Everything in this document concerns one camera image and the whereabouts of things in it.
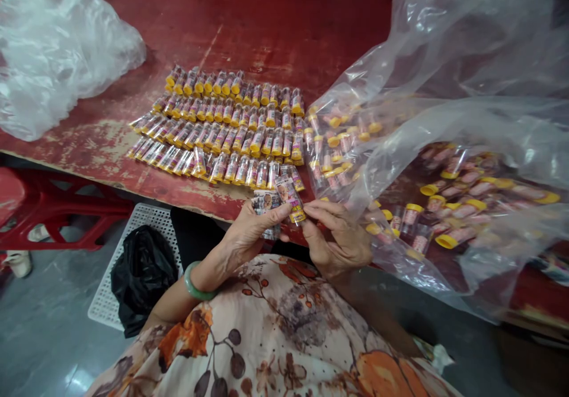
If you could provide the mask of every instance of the jade bangle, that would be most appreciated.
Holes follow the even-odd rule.
[[[195,286],[192,284],[191,280],[190,280],[190,273],[191,271],[194,269],[194,267],[199,264],[201,261],[196,261],[196,262],[192,262],[190,265],[188,265],[188,267],[186,268],[186,272],[184,273],[184,281],[186,283],[186,289],[188,289],[188,292],[190,295],[192,295],[194,298],[199,299],[199,300],[212,300],[218,293],[217,290],[215,290],[214,292],[202,292],[200,290],[197,290],[195,288]]]

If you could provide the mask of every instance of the red wooden table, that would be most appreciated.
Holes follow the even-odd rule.
[[[253,81],[302,88],[309,104],[387,38],[391,14],[391,0],[106,1],[140,31],[146,62],[100,96],[79,100],[38,141],[0,132],[0,150],[222,220],[236,218],[250,190],[175,177],[124,157],[138,138],[127,123],[162,94],[172,65],[243,69]]]

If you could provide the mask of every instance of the clear plastic bag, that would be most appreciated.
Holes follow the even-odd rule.
[[[394,0],[389,39],[308,110],[316,196],[344,203],[365,224],[377,197],[404,199],[390,185],[437,141],[484,145],[518,177],[569,190],[569,102],[555,99],[569,87],[565,18],[555,0]],[[494,321],[525,262],[569,239],[568,222],[564,203],[511,213],[480,234],[499,242],[431,262],[409,256],[382,217],[386,243],[375,241],[374,262]]]
[[[0,127],[38,139],[146,59],[103,0],[0,0]]]

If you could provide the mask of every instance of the gray tiled floor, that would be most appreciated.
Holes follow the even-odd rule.
[[[121,332],[87,317],[125,225],[115,224],[97,252],[34,252],[33,272],[5,286],[0,295],[0,396],[82,395],[128,346]],[[457,364],[445,370],[445,378],[459,391],[518,395],[501,375],[493,326],[380,271],[368,273],[404,327],[418,335],[433,331],[430,335],[447,348]]]

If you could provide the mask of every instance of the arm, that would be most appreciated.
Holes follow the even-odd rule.
[[[310,220],[303,222],[310,258],[322,276],[396,350],[408,357],[422,357],[411,336],[383,305],[379,293],[370,290],[373,283],[360,273],[372,261],[369,235],[340,204],[315,200],[305,205],[305,211],[334,237],[334,241],[326,241]]]
[[[257,216],[251,203],[245,202],[221,242],[191,271],[193,286],[201,292],[218,289],[237,268],[257,256],[263,245],[259,237],[265,229],[282,222],[289,213],[290,205],[284,204],[267,214]],[[281,239],[288,240],[288,237],[282,235]],[[158,300],[142,330],[183,322],[200,302],[189,294],[182,277]]]

